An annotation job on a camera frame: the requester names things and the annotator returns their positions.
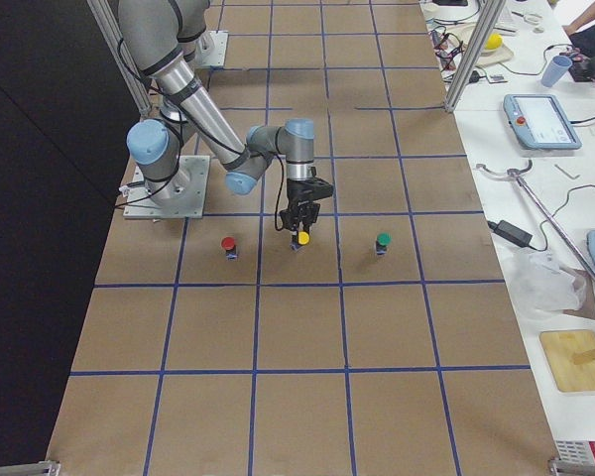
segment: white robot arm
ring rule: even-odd
[[[300,232],[308,233],[317,219],[315,201],[333,193],[330,183],[316,177],[312,121],[292,119],[283,127],[252,128],[243,144],[190,66],[206,29],[208,7],[207,0],[120,0],[123,38],[137,68],[157,83],[165,97],[164,120],[182,130],[182,116],[182,122],[188,121],[183,137],[177,137],[175,127],[165,131],[154,120],[139,123],[128,134],[128,147],[153,201],[161,204],[174,199],[175,190],[188,182],[181,176],[176,152],[194,131],[227,170],[226,185],[237,194],[249,193],[273,157],[285,155],[289,206],[281,217],[297,248]]]

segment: white tablet with blue border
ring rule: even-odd
[[[503,106],[518,141],[526,149],[582,147],[582,141],[552,94],[508,94]]]

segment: black power adapter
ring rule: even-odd
[[[492,232],[521,248],[528,247],[533,238],[533,236],[525,230],[521,230],[505,220],[500,220],[498,223],[488,220],[487,225]]]

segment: small bottle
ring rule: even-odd
[[[225,256],[228,260],[235,260],[238,258],[238,250],[236,249],[236,240],[231,237],[227,236],[222,239],[220,242],[220,246],[223,250],[225,250]]]
[[[392,238],[388,233],[380,233],[377,235],[377,240],[375,241],[375,253],[377,253],[377,256],[386,254],[388,245],[390,245],[391,241]]]

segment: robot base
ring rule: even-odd
[[[214,48],[208,52],[200,53],[199,58],[193,61],[194,68],[209,68],[225,66],[225,55],[227,52],[228,32],[210,31],[208,32],[214,42]]]
[[[202,218],[209,175],[209,156],[180,156],[179,167],[186,170],[191,177],[189,186],[181,193],[176,203],[161,207],[149,198],[142,186],[130,189],[128,201],[142,201],[124,208],[123,216],[127,219],[165,219],[165,218]],[[143,174],[136,168],[134,181],[143,180]]]

